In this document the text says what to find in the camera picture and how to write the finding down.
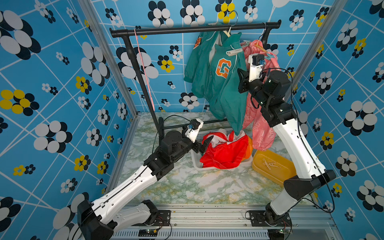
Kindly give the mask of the green letter jacket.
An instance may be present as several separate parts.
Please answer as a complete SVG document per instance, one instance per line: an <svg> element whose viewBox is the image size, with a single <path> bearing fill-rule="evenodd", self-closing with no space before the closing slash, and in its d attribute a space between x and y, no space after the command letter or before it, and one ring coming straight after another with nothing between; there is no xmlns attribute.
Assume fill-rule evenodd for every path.
<svg viewBox="0 0 384 240"><path fill-rule="evenodd" d="M244 52L229 57L226 51L242 48L241 33L229 38L223 32L203 32L196 39L185 68L192 93L206 99L218 120L227 119L235 134L243 129L247 94L240 94L238 69L246 70Z"/></svg>

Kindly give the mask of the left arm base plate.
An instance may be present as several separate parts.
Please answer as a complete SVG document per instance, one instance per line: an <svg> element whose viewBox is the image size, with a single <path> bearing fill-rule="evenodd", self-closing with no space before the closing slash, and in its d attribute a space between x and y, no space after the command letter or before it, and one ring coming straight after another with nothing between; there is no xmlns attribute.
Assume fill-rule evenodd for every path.
<svg viewBox="0 0 384 240"><path fill-rule="evenodd" d="M149 219L142 224L135 224L135 227L143 227L143 226L169 226L169 220L171 219L171 211L170 210L158 210L157 215L151 215Z"/></svg>

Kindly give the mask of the wooden hanger of green jacket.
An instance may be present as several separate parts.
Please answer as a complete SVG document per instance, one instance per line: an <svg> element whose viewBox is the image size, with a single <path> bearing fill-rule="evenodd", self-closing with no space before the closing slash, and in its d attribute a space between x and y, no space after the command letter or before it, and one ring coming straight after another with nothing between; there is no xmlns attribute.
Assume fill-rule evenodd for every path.
<svg viewBox="0 0 384 240"><path fill-rule="evenodd" d="M238 23L239 21L239 16L238 16L238 13L236 10L233 11L235 13L235 17L236 17L236 22L232 25L229 26L229 28L227 30L223 30L223 33L229 38L231 36L231 30L232 28Z"/></svg>

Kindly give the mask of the red white rainbow jacket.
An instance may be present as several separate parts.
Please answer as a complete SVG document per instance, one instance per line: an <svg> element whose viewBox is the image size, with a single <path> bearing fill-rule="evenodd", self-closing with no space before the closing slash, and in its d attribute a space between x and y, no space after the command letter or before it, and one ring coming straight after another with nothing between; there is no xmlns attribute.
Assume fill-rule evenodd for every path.
<svg viewBox="0 0 384 240"><path fill-rule="evenodd" d="M203 168L221 170L233 169L248 160L253 152L251 138L241 130L239 135L225 129L210 132L203 137L202 143L210 141L207 150L200 158Z"/></svg>

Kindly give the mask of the beige clothespin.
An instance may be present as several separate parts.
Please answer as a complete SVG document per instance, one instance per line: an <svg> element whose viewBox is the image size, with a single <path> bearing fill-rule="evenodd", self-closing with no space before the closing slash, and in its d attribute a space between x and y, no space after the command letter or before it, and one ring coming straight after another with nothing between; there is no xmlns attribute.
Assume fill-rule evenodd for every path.
<svg viewBox="0 0 384 240"><path fill-rule="evenodd" d="M272 168L281 168L276 162L268 162L266 159L263 159L263 164L266 166L268 170L272 170Z"/></svg>

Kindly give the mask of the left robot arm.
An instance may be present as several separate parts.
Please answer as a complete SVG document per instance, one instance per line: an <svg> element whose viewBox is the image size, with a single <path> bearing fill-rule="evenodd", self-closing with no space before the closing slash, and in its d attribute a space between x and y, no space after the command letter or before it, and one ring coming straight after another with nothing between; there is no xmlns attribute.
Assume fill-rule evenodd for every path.
<svg viewBox="0 0 384 240"><path fill-rule="evenodd" d="M123 210L143 190L174 169L175 163L190 151L205 153L213 137L198 142L196 136L170 131L134 174L103 197L78 205L78 226L85 240L109 240L119 230L137 225L152 225L158 209L150 200Z"/></svg>

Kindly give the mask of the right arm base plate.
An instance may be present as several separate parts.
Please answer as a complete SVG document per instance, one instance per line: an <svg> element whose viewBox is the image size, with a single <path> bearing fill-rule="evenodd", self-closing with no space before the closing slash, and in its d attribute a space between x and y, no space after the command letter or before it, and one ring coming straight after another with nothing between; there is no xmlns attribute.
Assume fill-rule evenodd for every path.
<svg viewBox="0 0 384 240"><path fill-rule="evenodd" d="M245 217L251 222L253 227L286 228L292 226L292 219L288 213L281 216L275 216L267 211L247 211Z"/></svg>

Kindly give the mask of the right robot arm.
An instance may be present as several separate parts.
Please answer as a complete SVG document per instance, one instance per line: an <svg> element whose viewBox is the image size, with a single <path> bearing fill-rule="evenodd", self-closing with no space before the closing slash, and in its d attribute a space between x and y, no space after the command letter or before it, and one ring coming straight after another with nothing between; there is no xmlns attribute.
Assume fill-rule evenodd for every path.
<svg viewBox="0 0 384 240"><path fill-rule="evenodd" d="M250 93L251 102L258 103L256 108L282 140L296 169L296 175L284 181L282 192L266 206L265 221L276 226L305 196L327 185L336 174L316 157L299 126L294 104L284 100L291 85L288 76L270 71L262 81L252 79L248 71L238 69L238 74L239 92Z"/></svg>

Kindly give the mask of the white clothespin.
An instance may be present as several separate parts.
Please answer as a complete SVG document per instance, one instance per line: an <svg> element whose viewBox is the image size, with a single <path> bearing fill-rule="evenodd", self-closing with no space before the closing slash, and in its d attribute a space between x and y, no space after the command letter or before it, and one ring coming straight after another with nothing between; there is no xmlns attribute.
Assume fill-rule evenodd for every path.
<svg viewBox="0 0 384 240"><path fill-rule="evenodd" d="M240 54L243 52L243 49L242 48L239 48L239 49L232 49L230 51L226 51L226 54L231 57L231 56L235 56L237 54Z"/></svg>

